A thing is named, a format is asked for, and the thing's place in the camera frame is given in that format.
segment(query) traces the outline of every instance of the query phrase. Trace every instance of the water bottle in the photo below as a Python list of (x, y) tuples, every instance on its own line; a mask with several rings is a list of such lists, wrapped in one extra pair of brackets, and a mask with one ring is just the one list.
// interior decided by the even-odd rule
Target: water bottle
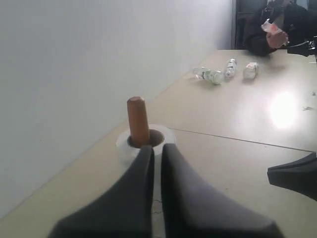
[(237, 61), (235, 59), (231, 59), (228, 63), (227, 63), (227, 67), (224, 70), (224, 75), (227, 78), (233, 78), (234, 75), (236, 74), (236, 69), (237, 69)]
[(255, 79), (259, 72), (259, 64), (258, 63), (249, 63), (243, 70), (243, 78), (244, 79)]
[(204, 79), (216, 85), (221, 84), (224, 80), (222, 72), (212, 71), (204, 67), (193, 69), (193, 74), (196, 75), (197, 78)]

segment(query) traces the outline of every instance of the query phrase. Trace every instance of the white table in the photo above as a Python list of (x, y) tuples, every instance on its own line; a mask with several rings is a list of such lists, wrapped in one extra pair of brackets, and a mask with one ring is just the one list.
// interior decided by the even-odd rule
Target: white table
[[(148, 107), (151, 123), (170, 128), (317, 151), (317, 67), (315, 58), (277, 51), (269, 58), (246, 51), (217, 51), (200, 66), (222, 70), (235, 58), (234, 79), (214, 86), (188, 73)], [(249, 62), (259, 62), (255, 80), (243, 80)]]
[[(250, 56), (242, 56), (243, 52), (240, 51), (220, 51), (206, 62), (215, 62), (218, 59), (220, 65), (220, 61), (225, 61), (230, 57), (229, 55), (234, 57), (235, 54), (240, 55), (236, 57), (240, 64), (250, 60)], [(275, 57), (284, 58), (283, 53), (276, 54)], [(283, 73), (276, 72), (276, 75), (279, 74), (289, 75), (284, 70)], [(305, 86), (305, 83), (296, 84), (295, 78), (291, 75), (289, 77), (291, 82), (299, 87), (298, 91), (309, 90), (309, 86)], [(277, 79), (287, 81), (282, 76)], [(275, 87), (270, 88), (263, 80), (272, 82), (270, 85)], [(264, 108), (269, 103), (269, 95), (272, 98), (282, 88), (289, 88), (294, 90), (294, 93), (300, 94), (295, 90), (295, 85), (283, 86), (282, 82), (275, 82), (273, 78), (264, 75), (253, 84), (242, 84), (237, 77), (232, 82), (213, 88), (187, 75), (150, 103), (148, 111), (151, 122), (176, 128), (173, 131), (178, 148), (206, 181), (240, 204), (276, 220), (286, 238), (313, 238), (317, 234), (317, 203), (299, 193), (270, 185), (266, 175), (268, 167), (298, 160), (309, 152), (208, 135), (210, 132), (219, 132), (219, 135), (223, 136), (236, 135), (246, 140), (255, 138), (258, 142), (264, 140), (267, 144), (279, 142), (291, 147), (292, 143), (301, 141), (294, 135), (297, 133), (301, 137), (306, 136), (309, 133), (307, 128), (300, 130), (299, 126), (292, 124), (278, 129), (276, 125), (269, 123), (271, 120), (269, 116), (261, 118), (254, 114), (266, 115)], [(254, 100), (249, 100), (247, 95), (250, 94), (259, 100), (259, 107), (256, 107)], [(260, 100), (259, 94), (263, 96), (263, 100)], [(222, 111), (220, 106), (213, 102), (217, 95), (228, 111)], [(248, 113), (246, 115), (240, 113), (238, 108)], [(316, 123), (313, 121), (316, 117), (315, 112), (299, 110), (299, 113), (306, 115), (300, 117), (301, 121), (305, 119), (306, 125), (313, 130), (310, 123)], [(127, 127), (125, 122), (115, 128), (1, 219), (0, 237), (44, 238), (60, 218), (80, 209), (106, 192), (122, 175), (115, 142)], [(274, 138), (274, 135), (265, 132), (265, 127), (277, 136), (279, 131), (283, 132), (284, 137)], [(312, 150), (315, 148), (311, 138), (302, 141), (300, 147)]]

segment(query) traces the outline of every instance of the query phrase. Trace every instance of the dark jacket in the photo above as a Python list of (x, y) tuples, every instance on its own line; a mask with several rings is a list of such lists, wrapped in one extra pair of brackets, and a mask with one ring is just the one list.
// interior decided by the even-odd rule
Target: dark jacket
[[(269, 18), (269, 16), (264, 15), (265, 8), (259, 9), (249, 19), (244, 32), (244, 45), (250, 52), (259, 56), (268, 55), (276, 50), (269, 47), (266, 41), (266, 32), (261, 28), (261, 25)], [(291, 3), (285, 8), (282, 30), (288, 34), (290, 46), (300, 44), (317, 35), (316, 16), (296, 4)]]

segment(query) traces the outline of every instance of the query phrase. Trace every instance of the person's hand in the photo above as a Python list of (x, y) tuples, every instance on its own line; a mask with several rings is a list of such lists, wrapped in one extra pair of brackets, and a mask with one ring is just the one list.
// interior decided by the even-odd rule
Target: person's hand
[(266, 40), (271, 48), (278, 49), (281, 48), (288, 41), (288, 35), (285, 32), (279, 32), (275, 35), (267, 33)]

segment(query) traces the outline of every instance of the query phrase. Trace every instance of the wooden cylinder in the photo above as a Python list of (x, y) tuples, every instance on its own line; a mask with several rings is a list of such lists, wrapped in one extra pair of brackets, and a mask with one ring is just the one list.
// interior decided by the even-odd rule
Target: wooden cylinder
[(132, 145), (136, 148), (149, 145), (150, 130), (144, 99), (132, 97), (128, 100), (127, 106)]

